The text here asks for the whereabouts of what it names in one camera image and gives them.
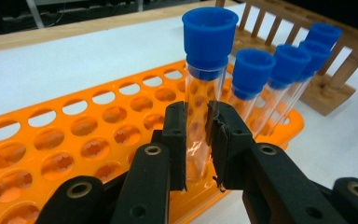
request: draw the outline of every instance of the blue cap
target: blue cap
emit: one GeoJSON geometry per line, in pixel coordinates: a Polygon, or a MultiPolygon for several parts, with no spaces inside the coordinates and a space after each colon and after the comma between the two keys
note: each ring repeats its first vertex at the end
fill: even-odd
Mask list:
{"type": "Polygon", "coordinates": [[[192,9],[182,17],[187,63],[201,70],[227,65],[238,16],[221,7],[192,9]]]}
{"type": "Polygon", "coordinates": [[[274,54],[275,66],[271,71],[268,84],[276,90],[286,89],[295,82],[310,62],[310,54],[288,44],[280,45],[274,54]]]}
{"type": "Polygon", "coordinates": [[[307,80],[313,77],[316,71],[321,69],[326,60],[331,55],[331,50],[321,43],[315,41],[302,41],[299,46],[300,49],[305,49],[310,54],[310,62],[305,66],[302,74],[297,78],[297,82],[307,80]]]}
{"type": "Polygon", "coordinates": [[[233,93],[242,100],[250,100],[263,90],[275,59],[261,49],[238,51],[232,74],[233,93]]]}
{"type": "Polygon", "coordinates": [[[305,38],[306,41],[317,41],[331,49],[342,35],[338,27],[326,23],[313,23],[305,38]]]}

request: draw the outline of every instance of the clear plastic tube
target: clear plastic tube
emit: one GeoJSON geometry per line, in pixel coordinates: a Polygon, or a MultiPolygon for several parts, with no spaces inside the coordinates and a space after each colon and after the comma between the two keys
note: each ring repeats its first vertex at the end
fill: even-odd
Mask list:
{"type": "Polygon", "coordinates": [[[235,108],[237,113],[241,116],[242,120],[246,122],[246,120],[251,115],[251,112],[255,105],[256,97],[249,100],[242,100],[241,98],[237,97],[232,91],[231,94],[228,96],[228,103],[235,108]]]}
{"type": "Polygon", "coordinates": [[[242,49],[237,52],[228,103],[244,122],[249,118],[255,99],[267,83],[274,65],[275,60],[264,50],[242,49]]]}
{"type": "Polygon", "coordinates": [[[294,82],[287,92],[283,95],[281,101],[275,107],[271,117],[268,120],[268,125],[263,130],[264,135],[270,135],[279,123],[285,123],[290,112],[300,98],[301,94],[307,88],[311,78],[303,82],[294,82]]]}
{"type": "Polygon", "coordinates": [[[191,182],[197,182],[205,176],[205,167],[210,157],[210,149],[205,141],[208,104],[210,101],[220,100],[226,67],[206,71],[187,64],[186,70],[186,178],[191,182]],[[196,73],[214,79],[199,79],[196,73]]]}
{"type": "Polygon", "coordinates": [[[257,138],[261,133],[268,135],[269,119],[287,91],[287,89],[274,89],[269,84],[270,82],[257,97],[256,104],[258,109],[253,110],[256,115],[255,120],[250,123],[250,129],[254,138],[257,138]]]}
{"type": "Polygon", "coordinates": [[[257,106],[252,112],[251,120],[248,121],[254,138],[260,134],[270,133],[274,111],[284,111],[286,105],[282,103],[283,108],[277,108],[279,103],[289,86],[297,80],[310,61],[307,51],[291,45],[278,46],[273,58],[276,61],[275,66],[272,68],[267,85],[257,97],[257,106]]]}
{"type": "Polygon", "coordinates": [[[278,123],[286,121],[290,111],[293,109],[297,100],[310,83],[310,79],[331,55],[329,47],[315,41],[303,41],[300,43],[299,48],[304,49],[309,53],[310,62],[307,63],[303,72],[289,87],[281,101],[276,106],[275,111],[268,120],[268,125],[263,131],[266,135],[272,134],[278,123]]]}

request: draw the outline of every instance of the glass test tube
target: glass test tube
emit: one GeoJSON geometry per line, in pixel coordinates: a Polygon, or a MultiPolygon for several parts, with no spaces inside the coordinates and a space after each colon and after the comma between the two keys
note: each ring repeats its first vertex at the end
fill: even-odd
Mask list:
{"type": "Polygon", "coordinates": [[[205,176],[210,149],[205,125],[211,100],[219,101],[238,16],[221,7],[201,7],[183,17],[186,56],[186,179],[205,176]]]}
{"type": "Polygon", "coordinates": [[[258,135],[269,133],[269,120],[277,108],[288,87],[302,73],[305,65],[310,61],[310,55],[303,49],[291,45],[280,45],[276,48],[275,66],[271,71],[267,85],[257,97],[257,107],[253,110],[249,120],[250,129],[257,138],[258,135]]]}
{"type": "Polygon", "coordinates": [[[237,110],[244,122],[249,118],[255,99],[267,83],[274,65],[275,59],[263,50],[238,51],[228,103],[237,110]]]}

